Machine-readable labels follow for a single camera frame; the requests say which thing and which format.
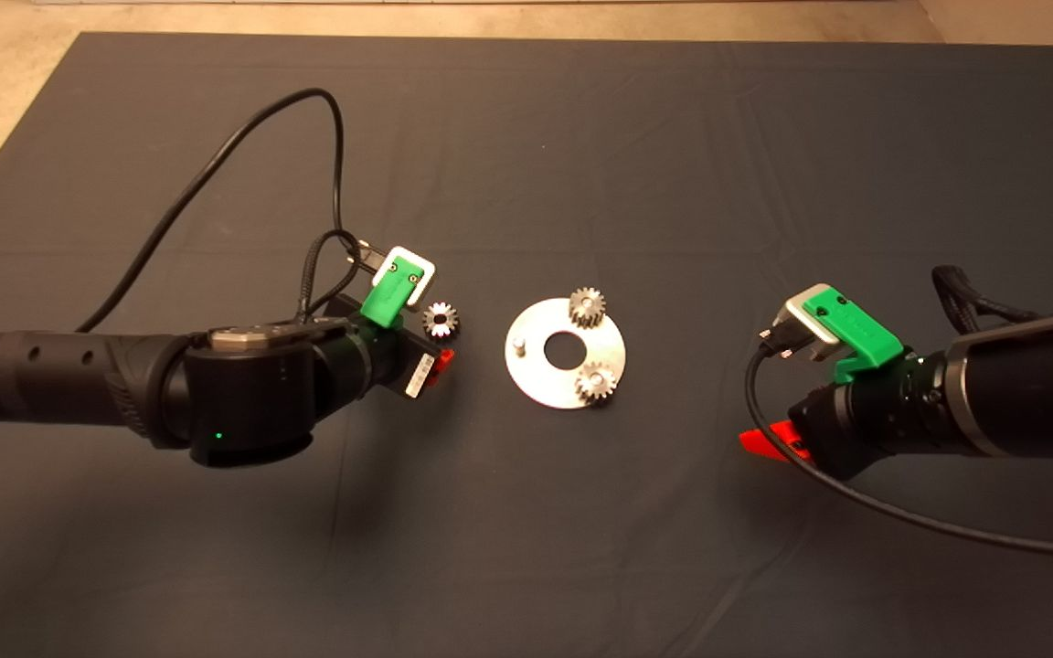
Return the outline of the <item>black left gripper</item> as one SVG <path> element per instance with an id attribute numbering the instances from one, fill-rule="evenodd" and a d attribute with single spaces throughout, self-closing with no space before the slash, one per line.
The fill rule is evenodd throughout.
<path id="1" fill-rule="evenodd" d="M 326 316 L 343 318 L 346 328 L 325 338 L 325 367 L 334 395 L 361 399 L 383 387 L 406 399 L 420 398 L 450 368 L 455 351 L 428 340 L 420 330 L 409 330 L 398 320 L 394 328 L 369 321 L 362 303 L 339 294 L 325 306 Z"/>

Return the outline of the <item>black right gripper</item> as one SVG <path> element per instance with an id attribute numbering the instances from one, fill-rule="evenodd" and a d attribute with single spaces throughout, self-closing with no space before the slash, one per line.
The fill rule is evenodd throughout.
<path id="1" fill-rule="evenodd" d="M 789 420 L 770 425 L 774 436 L 804 462 L 838 482 L 856 478 L 866 468 L 866 443 L 854 425 L 851 387 L 824 385 L 808 393 L 787 411 Z M 782 451 L 761 430 L 744 430 L 740 445 L 749 453 L 787 462 Z"/>

